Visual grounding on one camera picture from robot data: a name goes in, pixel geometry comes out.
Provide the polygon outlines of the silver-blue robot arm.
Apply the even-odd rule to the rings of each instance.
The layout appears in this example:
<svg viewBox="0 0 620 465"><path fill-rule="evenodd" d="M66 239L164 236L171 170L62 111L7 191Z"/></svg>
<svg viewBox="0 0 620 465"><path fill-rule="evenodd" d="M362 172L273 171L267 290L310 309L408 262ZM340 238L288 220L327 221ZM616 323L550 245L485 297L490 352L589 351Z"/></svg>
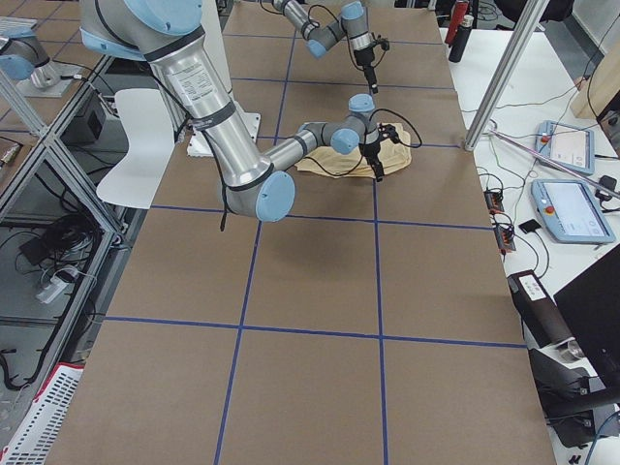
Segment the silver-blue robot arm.
<svg viewBox="0 0 620 465"><path fill-rule="evenodd" d="M367 11L360 1L353 1L341 8L327 25L321 25L311 15L310 7L305 10L298 1L272 1L273 11L284 16L306 42L310 53L317 59L342 40L348 43L348 51L354 67L362 71L369 91L379 92L375 73L375 48L383 53L389 50L389 41L369 30Z"/></svg>
<svg viewBox="0 0 620 465"><path fill-rule="evenodd" d="M344 6L325 27L296 1L274 2L274 9L291 22L317 57L348 38L370 92L350 99L344 121L306 123L294 136L266 152L253 142L204 49L202 2L82 1L79 5L80 33L87 48L145 61L161 73L162 87L174 94L194 129L210 145L220 173L225 212L263 222L283 219L295 200L295 183L288 168L321 146L330 146L340 154L359 149L376 178L383 178L372 99L377 91L373 48L378 42L369 34L366 11L360 2Z"/></svg>

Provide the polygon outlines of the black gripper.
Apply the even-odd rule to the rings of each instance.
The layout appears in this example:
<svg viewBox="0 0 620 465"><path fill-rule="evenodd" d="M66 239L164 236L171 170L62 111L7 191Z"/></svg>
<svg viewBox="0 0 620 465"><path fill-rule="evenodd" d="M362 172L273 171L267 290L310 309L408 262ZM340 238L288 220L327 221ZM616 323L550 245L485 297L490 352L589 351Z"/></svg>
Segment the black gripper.
<svg viewBox="0 0 620 465"><path fill-rule="evenodd" d="M372 169L375 179L377 181L382 181L384 179L384 166L379 160L379 153L380 141L378 139L367 142L361 146L361 154Z"/></svg>
<svg viewBox="0 0 620 465"><path fill-rule="evenodd" d="M378 93L379 87L375 69L373 67L373 61L375 60L373 47L370 46L363 49L354 49L353 55L356 65L363 70L370 92Z"/></svg>

